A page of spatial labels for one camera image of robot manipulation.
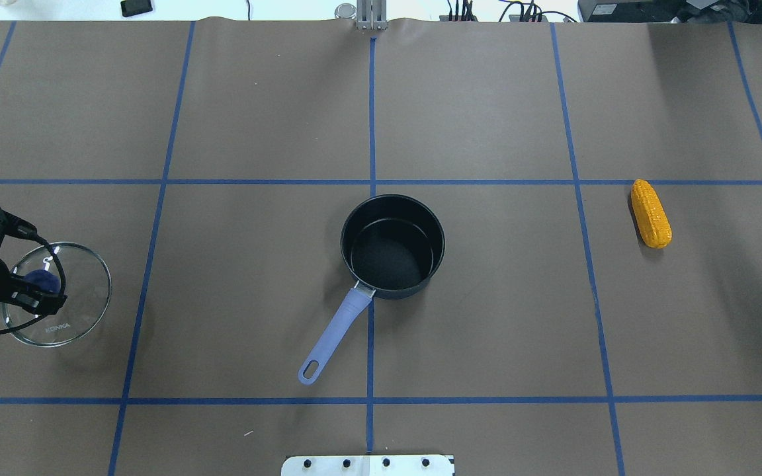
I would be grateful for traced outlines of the glass pot lid blue knob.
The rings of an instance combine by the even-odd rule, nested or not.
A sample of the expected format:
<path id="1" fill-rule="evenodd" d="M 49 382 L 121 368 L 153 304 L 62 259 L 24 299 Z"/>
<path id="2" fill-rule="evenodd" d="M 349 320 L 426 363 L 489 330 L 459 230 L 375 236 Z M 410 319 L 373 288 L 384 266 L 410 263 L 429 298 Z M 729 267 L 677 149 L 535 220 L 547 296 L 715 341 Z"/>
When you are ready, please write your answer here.
<path id="1" fill-rule="evenodd" d="M 25 254 L 10 269 L 39 294 L 12 294 L 0 305 L 6 328 L 25 344 L 54 348 L 84 337 L 103 320 L 112 296 L 104 259 L 75 242 L 52 242 Z"/>

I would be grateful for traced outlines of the yellow corn cob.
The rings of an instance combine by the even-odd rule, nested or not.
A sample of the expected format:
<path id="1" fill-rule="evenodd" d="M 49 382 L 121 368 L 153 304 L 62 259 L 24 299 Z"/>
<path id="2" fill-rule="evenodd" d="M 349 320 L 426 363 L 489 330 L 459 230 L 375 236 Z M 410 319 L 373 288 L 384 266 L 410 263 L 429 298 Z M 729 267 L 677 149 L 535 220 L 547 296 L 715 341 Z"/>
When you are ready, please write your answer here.
<path id="1" fill-rule="evenodd" d="M 630 200 L 638 234 L 645 246 L 654 249 L 668 247 L 673 238 L 672 228 L 652 184 L 646 180 L 635 180 Z"/>

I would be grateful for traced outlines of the black orange power strip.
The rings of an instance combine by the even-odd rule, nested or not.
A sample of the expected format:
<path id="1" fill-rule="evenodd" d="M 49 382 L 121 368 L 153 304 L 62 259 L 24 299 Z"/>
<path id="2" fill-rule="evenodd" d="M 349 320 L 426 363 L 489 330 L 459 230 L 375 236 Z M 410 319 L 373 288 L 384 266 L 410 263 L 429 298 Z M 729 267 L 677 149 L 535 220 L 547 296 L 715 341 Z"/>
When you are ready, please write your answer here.
<path id="1" fill-rule="evenodd" d="M 439 17 L 441 21 L 479 21 L 502 22 L 505 19 L 513 21 L 514 13 L 517 22 L 542 22 L 544 12 L 534 1 L 446 1 L 448 12 Z"/>

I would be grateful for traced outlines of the small black device on table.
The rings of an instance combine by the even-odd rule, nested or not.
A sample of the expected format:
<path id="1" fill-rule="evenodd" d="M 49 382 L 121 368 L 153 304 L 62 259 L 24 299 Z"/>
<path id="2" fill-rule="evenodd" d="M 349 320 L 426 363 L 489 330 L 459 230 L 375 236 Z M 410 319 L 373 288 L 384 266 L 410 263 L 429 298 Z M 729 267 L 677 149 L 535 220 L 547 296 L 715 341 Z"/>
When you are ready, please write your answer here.
<path id="1" fill-rule="evenodd" d="M 143 13 L 153 11 L 151 0 L 123 0 L 119 2 L 119 9 L 123 18 L 131 18 Z"/>

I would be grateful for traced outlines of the dark blue saucepan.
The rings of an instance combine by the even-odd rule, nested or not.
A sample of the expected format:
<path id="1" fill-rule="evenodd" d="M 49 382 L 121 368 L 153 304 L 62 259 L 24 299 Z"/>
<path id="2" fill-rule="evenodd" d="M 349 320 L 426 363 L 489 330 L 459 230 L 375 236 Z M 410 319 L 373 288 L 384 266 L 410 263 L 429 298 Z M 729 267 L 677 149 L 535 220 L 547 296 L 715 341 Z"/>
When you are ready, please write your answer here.
<path id="1" fill-rule="evenodd" d="M 300 366 L 299 382 L 316 382 L 352 323 L 375 299 L 402 300 L 424 289 L 444 253 L 441 221 L 417 199 L 381 194 L 357 205 L 341 230 L 341 256 L 356 283 Z"/>

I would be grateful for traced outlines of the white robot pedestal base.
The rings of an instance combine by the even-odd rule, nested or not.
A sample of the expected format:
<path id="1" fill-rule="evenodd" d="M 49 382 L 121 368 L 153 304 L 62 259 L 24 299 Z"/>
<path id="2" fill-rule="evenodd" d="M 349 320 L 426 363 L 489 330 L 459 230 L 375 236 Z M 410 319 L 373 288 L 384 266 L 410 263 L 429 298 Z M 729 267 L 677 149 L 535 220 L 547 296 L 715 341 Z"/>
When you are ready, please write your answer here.
<path id="1" fill-rule="evenodd" d="M 281 475 L 454 475 L 454 457 L 441 454 L 302 456 L 287 458 Z"/>

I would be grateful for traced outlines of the aluminium frame post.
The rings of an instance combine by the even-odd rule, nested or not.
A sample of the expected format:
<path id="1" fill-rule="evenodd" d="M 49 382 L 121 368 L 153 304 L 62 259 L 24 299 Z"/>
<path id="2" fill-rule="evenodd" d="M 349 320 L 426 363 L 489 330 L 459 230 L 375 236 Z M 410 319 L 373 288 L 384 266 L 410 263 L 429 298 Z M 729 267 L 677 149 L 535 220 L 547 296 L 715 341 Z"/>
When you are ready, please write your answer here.
<path id="1" fill-rule="evenodd" d="M 387 30 L 387 0 L 356 1 L 357 30 Z"/>

